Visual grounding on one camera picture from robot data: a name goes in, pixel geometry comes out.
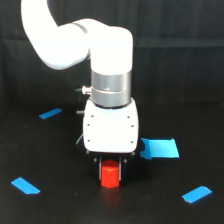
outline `blue tape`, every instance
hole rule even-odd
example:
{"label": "blue tape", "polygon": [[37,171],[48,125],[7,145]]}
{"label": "blue tape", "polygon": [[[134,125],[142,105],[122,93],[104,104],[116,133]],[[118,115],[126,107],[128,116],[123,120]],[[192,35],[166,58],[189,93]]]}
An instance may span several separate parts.
{"label": "blue tape", "polygon": [[39,117],[42,118],[42,119],[46,119],[46,118],[48,118],[48,117],[51,117],[51,116],[53,116],[53,115],[55,115],[55,114],[60,113],[61,111],[62,111],[61,109],[56,108],[56,109],[54,109],[54,110],[51,110],[51,111],[48,111],[48,112],[46,112],[46,113],[44,113],[44,114],[39,115]]}
{"label": "blue tape", "polygon": [[15,187],[23,191],[25,194],[38,194],[40,190],[34,187],[32,184],[25,181],[23,178],[19,177],[18,179],[11,182]]}
{"label": "blue tape", "polygon": [[143,157],[145,159],[152,159],[150,148],[149,148],[149,140],[145,139],[145,138],[142,138],[142,141],[145,144],[145,150],[140,152],[141,157]]}
{"label": "blue tape", "polygon": [[209,190],[207,187],[201,186],[183,195],[182,198],[189,203],[193,203],[210,193],[212,193],[211,190]]}
{"label": "blue tape", "polygon": [[178,149],[174,139],[149,140],[149,139],[142,138],[142,141],[145,144],[145,151],[141,152],[141,156],[146,159],[179,158]]}

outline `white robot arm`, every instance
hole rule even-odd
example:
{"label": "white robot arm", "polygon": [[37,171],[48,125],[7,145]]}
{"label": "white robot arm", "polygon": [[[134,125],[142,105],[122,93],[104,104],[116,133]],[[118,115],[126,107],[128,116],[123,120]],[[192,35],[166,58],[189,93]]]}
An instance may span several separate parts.
{"label": "white robot arm", "polygon": [[50,68],[66,69],[91,57],[91,97],[83,121],[87,150],[133,152],[138,141],[138,115],[131,98],[130,31],[93,19],[57,26],[47,0],[22,0],[21,13],[31,44]]}

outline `red cube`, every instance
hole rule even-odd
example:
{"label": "red cube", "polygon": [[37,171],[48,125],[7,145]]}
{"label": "red cube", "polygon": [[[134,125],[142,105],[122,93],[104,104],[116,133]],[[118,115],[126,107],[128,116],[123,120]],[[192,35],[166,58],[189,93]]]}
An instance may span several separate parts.
{"label": "red cube", "polygon": [[108,188],[119,186],[119,163],[113,160],[102,162],[101,185]]}

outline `black surface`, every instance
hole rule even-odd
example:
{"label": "black surface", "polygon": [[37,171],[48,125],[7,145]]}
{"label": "black surface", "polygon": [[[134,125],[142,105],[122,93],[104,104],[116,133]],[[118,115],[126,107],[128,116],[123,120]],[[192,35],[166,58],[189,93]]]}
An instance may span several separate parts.
{"label": "black surface", "polygon": [[[214,223],[224,220],[222,105],[139,107],[140,136],[174,138],[179,159],[136,160],[129,182],[100,187],[82,147],[75,108],[42,120],[56,106],[16,105],[0,132],[0,223]],[[41,192],[25,195],[23,177]],[[206,186],[213,193],[188,204],[182,195]]]}
{"label": "black surface", "polygon": [[8,89],[5,84],[3,69],[2,69],[2,42],[0,40],[0,126],[4,120],[8,109],[10,107],[10,100],[8,95]]}

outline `silver cylindrical joint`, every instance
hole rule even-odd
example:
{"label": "silver cylindrical joint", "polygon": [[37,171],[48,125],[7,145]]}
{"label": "silver cylindrical joint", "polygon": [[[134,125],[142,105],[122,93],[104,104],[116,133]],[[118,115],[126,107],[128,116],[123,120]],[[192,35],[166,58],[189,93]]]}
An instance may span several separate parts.
{"label": "silver cylindrical joint", "polygon": [[125,74],[103,75],[92,70],[91,98],[102,107],[120,107],[131,101],[131,71]]}

